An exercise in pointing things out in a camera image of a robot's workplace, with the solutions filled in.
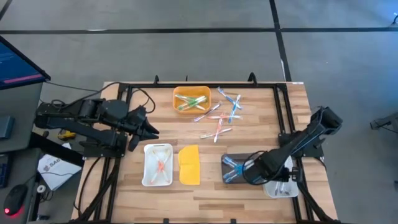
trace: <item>red computer mouse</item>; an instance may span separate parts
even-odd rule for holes
[[[27,193],[25,184],[18,184],[13,187],[4,200],[4,213],[6,215],[15,215],[24,204]]]

